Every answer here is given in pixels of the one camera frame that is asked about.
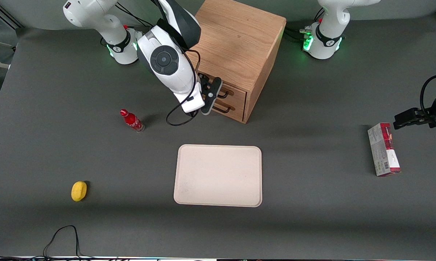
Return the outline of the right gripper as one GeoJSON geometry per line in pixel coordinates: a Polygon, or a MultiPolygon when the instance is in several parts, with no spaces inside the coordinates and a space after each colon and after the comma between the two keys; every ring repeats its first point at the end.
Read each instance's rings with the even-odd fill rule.
{"type": "Polygon", "coordinates": [[[222,80],[211,79],[205,74],[199,74],[200,82],[184,84],[173,82],[173,94],[181,104],[182,110],[189,113],[201,108],[203,115],[208,115],[213,109],[217,95],[222,87],[222,80]]]}

